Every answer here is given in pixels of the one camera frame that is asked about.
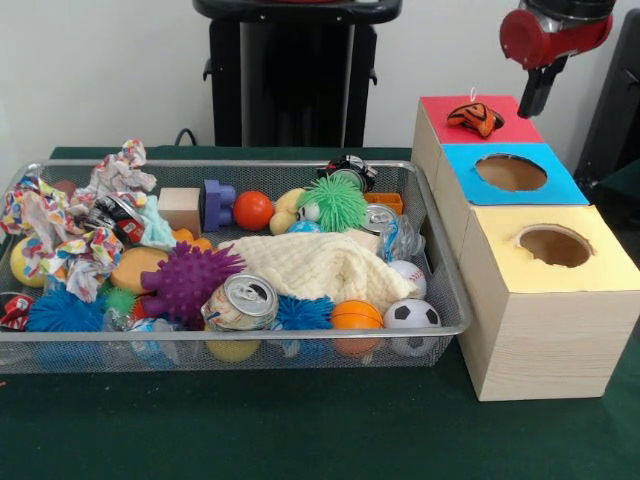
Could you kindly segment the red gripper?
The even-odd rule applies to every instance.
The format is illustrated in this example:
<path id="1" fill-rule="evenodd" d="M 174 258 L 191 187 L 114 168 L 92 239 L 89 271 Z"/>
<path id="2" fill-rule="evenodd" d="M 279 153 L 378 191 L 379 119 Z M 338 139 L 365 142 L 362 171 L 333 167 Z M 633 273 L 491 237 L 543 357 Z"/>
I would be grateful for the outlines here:
<path id="1" fill-rule="evenodd" d="M 534 8 L 508 13 L 500 26 L 500 46 L 506 58 L 528 70 L 518 116 L 529 119 L 544 110 L 555 78 L 567 58 L 594 50 L 605 42 L 613 16 L 598 20 L 555 19 Z"/>

